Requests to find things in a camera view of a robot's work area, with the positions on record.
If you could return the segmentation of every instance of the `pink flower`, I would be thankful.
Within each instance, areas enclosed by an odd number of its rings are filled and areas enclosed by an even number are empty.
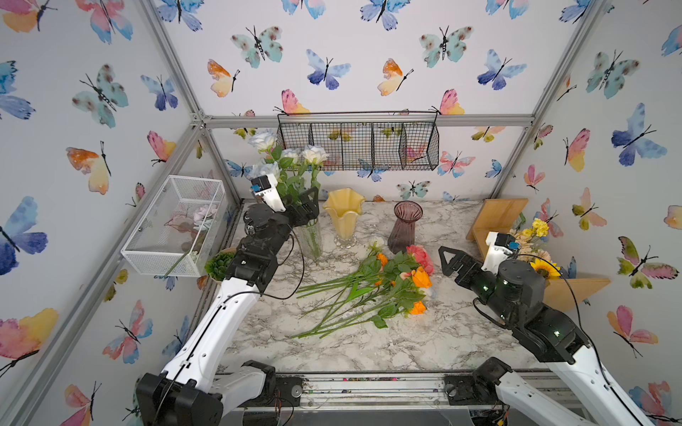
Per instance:
[[[407,247],[407,252],[415,258],[417,263],[422,265],[427,274],[432,275],[435,272],[433,261],[431,261],[431,257],[426,253],[423,245],[410,245]]]

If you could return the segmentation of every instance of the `sunflower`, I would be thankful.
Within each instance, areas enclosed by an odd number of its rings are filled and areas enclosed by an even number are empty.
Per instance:
[[[531,262],[531,266],[533,269],[535,269],[535,272],[539,273],[545,278],[552,279],[552,278],[559,278],[561,274],[557,271],[557,269],[552,268],[552,265],[557,267],[556,263],[550,264],[549,262],[546,262],[545,260],[542,259],[535,259],[535,261]]]

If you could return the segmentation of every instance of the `orange rose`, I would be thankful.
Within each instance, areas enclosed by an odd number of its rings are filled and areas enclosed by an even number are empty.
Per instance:
[[[428,277],[424,267],[419,267],[416,271],[412,271],[412,281],[420,288],[431,287],[431,279]]]
[[[410,311],[410,314],[422,315],[424,312],[426,312],[426,306],[424,306],[424,304],[421,301],[418,301],[415,303],[415,306]]]

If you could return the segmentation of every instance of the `marble countertop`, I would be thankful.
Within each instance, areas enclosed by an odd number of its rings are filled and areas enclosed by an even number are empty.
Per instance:
[[[471,301],[475,295],[471,291],[441,273],[438,248],[442,245],[479,256],[476,244],[465,236],[482,202],[418,203],[424,216],[416,225],[415,244],[423,245],[436,265],[431,277],[432,296],[424,299],[428,308],[425,314],[389,319],[388,329],[377,329],[369,322],[335,331],[323,339],[290,339],[288,336],[307,331],[319,322],[321,313],[301,318],[301,312],[325,297],[293,297],[285,301],[261,297],[237,330],[219,371],[235,371],[250,359],[273,365],[281,372],[475,369],[491,356],[516,369],[543,367],[512,338],[511,332],[490,324],[474,310]],[[324,253],[316,261],[306,259],[303,285],[356,271],[367,255],[369,241],[375,237],[388,240],[395,222],[394,206],[394,202],[365,202],[355,231],[359,243],[350,249],[336,247],[329,215],[320,208]],[[240,223],[234,241],[243,236]],[[289,252],[289,244],[285,243],[280,251],[280,262]],[[384,253],[393,256],[387,247]],[[267,292],[289,295],[299,282],[301,266],[300,252],[294,247]]]

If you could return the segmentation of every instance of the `white rose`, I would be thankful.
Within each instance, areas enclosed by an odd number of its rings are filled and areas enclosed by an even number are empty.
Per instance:
[[[322,147],[313,147],[312,145],[308,145],[308,148],[303,151],[303,158],[305,158],[310,164],[320,165],[327,158],[329,158],[329,154],[327,154],[325,149]]]

